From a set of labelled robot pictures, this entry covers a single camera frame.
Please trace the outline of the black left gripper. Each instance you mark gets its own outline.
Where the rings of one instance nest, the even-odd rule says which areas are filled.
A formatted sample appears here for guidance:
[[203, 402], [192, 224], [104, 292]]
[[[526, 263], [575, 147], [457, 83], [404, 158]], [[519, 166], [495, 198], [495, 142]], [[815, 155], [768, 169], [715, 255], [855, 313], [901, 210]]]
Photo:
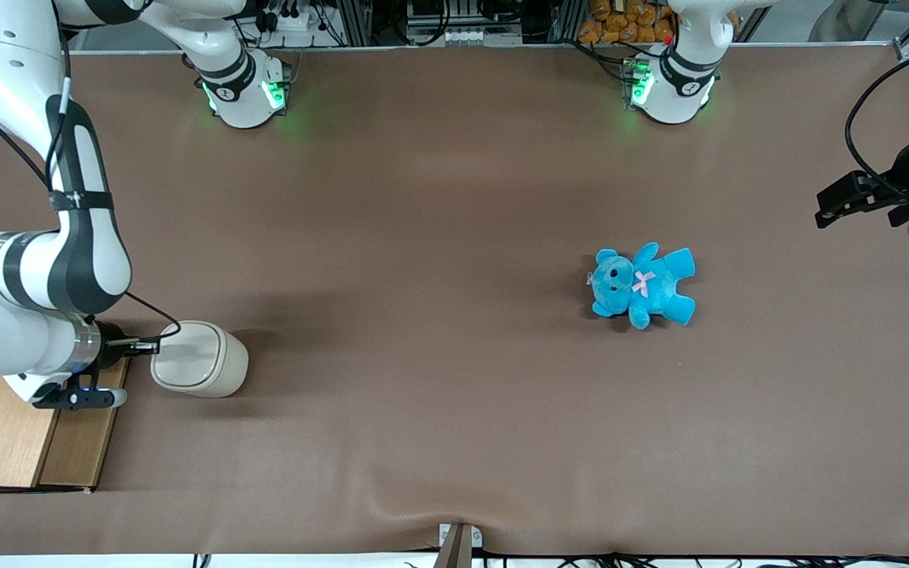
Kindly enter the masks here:
[[909, 144], [898, 152], [887, 171], [872, 177], [862, 171], [852, 171], [819, 191], [815, 226], [823, 230], [838, 219], [881, 208], [880, 187], [884, 194], [894, 195], [897, 201], [893, 211], [888, 213], [891, 226], [909, 222]]

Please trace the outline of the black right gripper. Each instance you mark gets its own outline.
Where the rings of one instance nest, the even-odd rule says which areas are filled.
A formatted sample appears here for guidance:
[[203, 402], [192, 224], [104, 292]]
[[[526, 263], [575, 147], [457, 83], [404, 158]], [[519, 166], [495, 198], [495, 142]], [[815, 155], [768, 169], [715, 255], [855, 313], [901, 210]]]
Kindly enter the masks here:
[[117, 364], [126, 355], [156, 355], [161, 351], [161, 338], [130, 338], [121, 327], [108, 321], [96, 321], [102, 345], [96, 364], [99, 370]]

